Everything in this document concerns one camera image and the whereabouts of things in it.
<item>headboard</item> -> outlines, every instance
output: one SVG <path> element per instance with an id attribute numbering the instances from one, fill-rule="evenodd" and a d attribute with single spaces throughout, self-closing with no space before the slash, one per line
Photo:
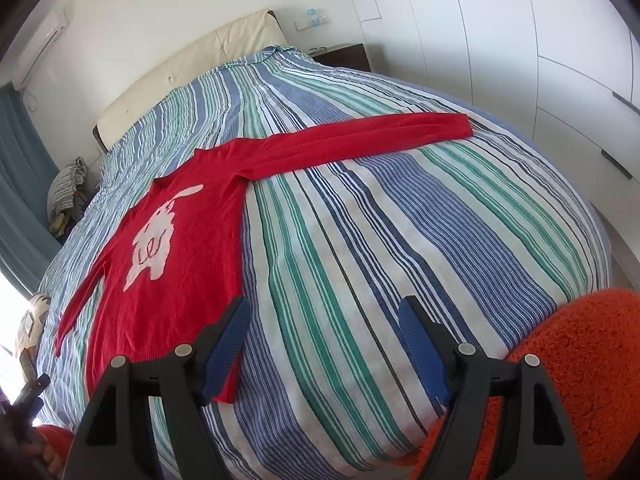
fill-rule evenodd
<path id="1" fill-rule="evenodd" d="M 286 45 L 272 10 L 238 18 L 194 41 L 151 69 L 104 111 L 94 127 L 103 152 L 174 88 L 186 85 L 207 70 L 273 44 Z"/>

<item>white animal graphic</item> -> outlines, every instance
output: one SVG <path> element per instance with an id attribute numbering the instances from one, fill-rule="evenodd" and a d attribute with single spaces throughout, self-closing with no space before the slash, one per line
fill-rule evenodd
<path id="1" fill-rule="evenodd" d="M 164 263 L 171 250 L 171 236 L 174 234 L 175 212 L 172 211 L 175 199 L 199 192 L 204 186 L 188 187 L 176 194 L 171 200 L 162 204 L 151 215 L 149 221 L 133 238 L 132 264 L 127 274 L 124 290 L 127 290 L 144 269 L 149 267 L 149 279 L 157 280 L 164 272 Z"/>

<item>dark wooden nightstand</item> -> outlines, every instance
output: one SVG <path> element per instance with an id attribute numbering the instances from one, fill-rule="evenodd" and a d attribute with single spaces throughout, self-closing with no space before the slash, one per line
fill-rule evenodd
<path id="1" fill-rule="evenodd" d="M 354 68 L 371 72 L 364 45 L 361 43 L 343 43 L 320 52 L 309 54 L 314 61 L 327 66 Z"/>

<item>blue striped fabric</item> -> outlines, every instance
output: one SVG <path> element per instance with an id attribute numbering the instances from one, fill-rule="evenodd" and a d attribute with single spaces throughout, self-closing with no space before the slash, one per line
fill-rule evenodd
<path id="1" fill-rule="evenodd" d="M 52 297 L 38 358 L 52 377 L 43 419 L 78 426 L 100 286 L 58 359 L 53 335 L 153 178 L 236 137 L 418 111 L 464 112 L 474 136 L 249 185 L 242 269 L 254 310 L 238 399 L 204 420 L 235 478 L 339 480 L 419 446 L 441 407 L 406 353 L 399 300 L 415 294 L 458 341 L 504 357 L 559 306 L 608 285 L 609 242 L 590 205 L 498 119 L 281 47 L 175 89 L 106 156 L 100 192 L 42 282 Z M 161 401 L 150 408 L 162 466 L 178 477 Z"/>

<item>curtain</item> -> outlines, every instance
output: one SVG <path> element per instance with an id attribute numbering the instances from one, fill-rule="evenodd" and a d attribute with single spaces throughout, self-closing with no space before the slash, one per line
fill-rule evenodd
<path id="1" fill-rule="evenodd" d="M 20 95 L 0 88 L 0 272 L 27 298 L 60 250 L 46 215 L 57 174 Z"/>

